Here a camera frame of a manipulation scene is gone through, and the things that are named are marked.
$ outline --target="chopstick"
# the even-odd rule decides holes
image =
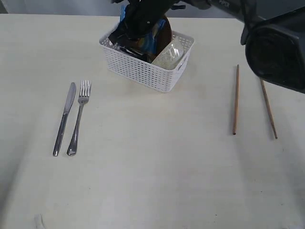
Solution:
[[[237,65],[237,68],[236,68],[236,92],[235,92],[235,111],[234,111],[233,135],[236,135],[236,128],[237,128],[238,98],[239,98],[239,65]]]
[[[271,123],[272,129],[273,129],[274,136],[277,139],[277,133],[276,133],[276,130],[275,130],[275,122],[273,120],[273,116],[272,116],[271,107],[270,107],[270,104],[269,104],[269,100],[268,100],[265,84],[264,84],[264,81],[262,79],[260,79],[260,81],[261,81],[261,85],[262,85],[262,90],[263,90],[263,94],[264,94],[264,99],[265,99],[265,103],[266,103],[266,107],[267,107],[270,123]]]

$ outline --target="table surface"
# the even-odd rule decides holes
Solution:
[[[262,90],[234,19],[170,19],[196,39],[167,94],[107,70],[99,38],[116,17],[0,15],[1,153],[22,154],[2,228],[281,229],[305,215],[305,95]],[[235,66],[241,66],[232,136]],[[78,153],[52,151],[71,82],[92,81]]]

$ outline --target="plastic basket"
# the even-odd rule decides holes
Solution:
[[[194,38],[175,31],[172,32],[173,38],[179,37],[179,41],[184,47],[184,56],[175,69],[166,70],[116,50],[108,39],[112,31],[100,39],[108,69],[159,92],[166,93],[171,91],[186,68]]]

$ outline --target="butter knife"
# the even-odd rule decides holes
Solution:
[[[68,96],[67,96],[67,100],[66,100],[66,104],[65,104],[65,108],[63,110],[63,114],[62,114],[62,118],[61,118],[61,125],[58,130],[58,134],[57,134],[57,138],[56,138],[56,142],[55,142],[55,146],[54,146],[54,150],[53,150],[53,156],[58,156],[59,150],[61,149],[62,137],[63,137],[63,133],[65,131],[68,114],[70,112],[70,109],[71,109],[73,101],[74,101],[75,93],[76,93],[76,85],[75,85],[75,83],[71,83],[70,89],[68,92]]]

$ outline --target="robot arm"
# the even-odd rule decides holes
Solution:
[[[245,23],[241,44],[253,72],[264,80],[305,93],[305,1],[183,0],[200,9],[214,5]],[[129,0],[112,43],[145,36],[179,0]],[[258,11],[260,6],[265,14]]]

